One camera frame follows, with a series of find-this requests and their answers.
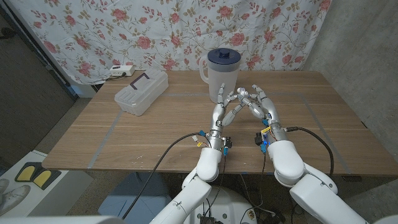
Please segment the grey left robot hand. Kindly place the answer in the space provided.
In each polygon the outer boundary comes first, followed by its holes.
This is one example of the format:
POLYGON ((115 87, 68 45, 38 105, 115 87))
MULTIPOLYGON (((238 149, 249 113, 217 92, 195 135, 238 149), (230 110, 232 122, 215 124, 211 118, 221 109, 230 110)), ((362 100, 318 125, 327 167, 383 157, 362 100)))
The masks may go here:
POLYGON ((224 148, 224 140, 222 138, 223 128, 230 125, 235 116, 242 110, 244 103, 238 104, 234 109, 226 113, 226 108, 231 101, 234 101, 238 96, 234 95, 232 91, 223 99, 225 84, 222 83, 218 90, 216 106, 213 110, 210 123, 210 131, 205 133, 200 131, 200 135, 205 137, 208 141, 208 146, 211 149, 222 151, 224 148))

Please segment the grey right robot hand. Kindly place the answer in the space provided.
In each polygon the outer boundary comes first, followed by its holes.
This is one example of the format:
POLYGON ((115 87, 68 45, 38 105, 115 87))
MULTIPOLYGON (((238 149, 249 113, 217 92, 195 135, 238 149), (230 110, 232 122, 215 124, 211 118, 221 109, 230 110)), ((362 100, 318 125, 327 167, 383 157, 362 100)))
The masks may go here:
POLYGON ((271 144, 276 141, 288 140, 272 100, 259 86, 253 85, 252 87, 256 93, 249 93, 243 87, 237 89, 240 102, 244 103, 256 118, 266 121, 266 124, 270 127, 268 141, 271 144))

